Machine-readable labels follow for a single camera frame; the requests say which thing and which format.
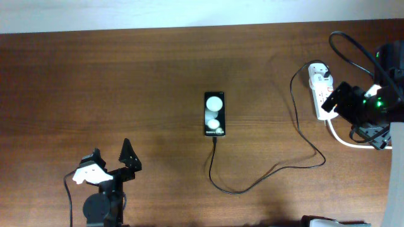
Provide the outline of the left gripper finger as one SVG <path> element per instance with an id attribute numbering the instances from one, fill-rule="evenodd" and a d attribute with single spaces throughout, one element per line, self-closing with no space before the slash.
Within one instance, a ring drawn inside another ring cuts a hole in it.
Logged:
<path id="1" fill-rule="evenodd" d="M 101 169 L 104 169 L 106 166 L 106 162 L 102 159 L 100 150 L 98 148 L 95 148 L 92 154 L 84 156 L 80 161 L 79 167 L 83 168 L 84 166 L 92 164 L 98 165 L 99 167 L 101 167 Z"/>
<path id="2" fill-rule="evenodd" d="M 142 170 L 141 161 L 134 152 L 131 142 L 128 138 L 125 138 L 122 144 L 119 161 L 124 163 L 133 172 Z"/>

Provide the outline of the black smartphone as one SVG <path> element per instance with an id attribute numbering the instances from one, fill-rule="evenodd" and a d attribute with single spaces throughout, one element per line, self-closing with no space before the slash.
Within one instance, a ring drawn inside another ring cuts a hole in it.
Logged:
<path id="1" fill-rule="evenodd" d="M 204 94 L 204 135 L 224 137 L 226 135 L 225 93 L 207 91 Z"/>

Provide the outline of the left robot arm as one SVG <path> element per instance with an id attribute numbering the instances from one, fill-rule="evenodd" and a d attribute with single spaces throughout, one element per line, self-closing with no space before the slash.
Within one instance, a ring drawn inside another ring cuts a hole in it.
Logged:
<path id="1" fill-rule="evenodd" d="M 83 205 L 87 226 L 125 226 L 123 214 L 127 198 L 123 184 L 134 180 L 135 173 L 142 170 L 141 161 L 128 138 L 123 141 L 119 162 L 124 164 L 122 168 L 108 171 L 98 148 L 81 159 L 73 181 L 98 187 L 98 192 L 89 196 Z"/>

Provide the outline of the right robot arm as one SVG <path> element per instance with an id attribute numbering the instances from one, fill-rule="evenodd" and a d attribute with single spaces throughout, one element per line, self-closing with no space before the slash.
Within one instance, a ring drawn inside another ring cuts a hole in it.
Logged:
<path id="1" fill-rule="evenodd" d="M 342 82 L 321 108 L 335 111 L 352 124 L 350 137 L 366 124 L 384 126 L 391 136 L 391 173 L 383 226 L 403 226 L 403 42 L 385 44 L 375 55 L 347 37 L 373 64 L 380 89 L 365 96 L 358 86 Z"/>

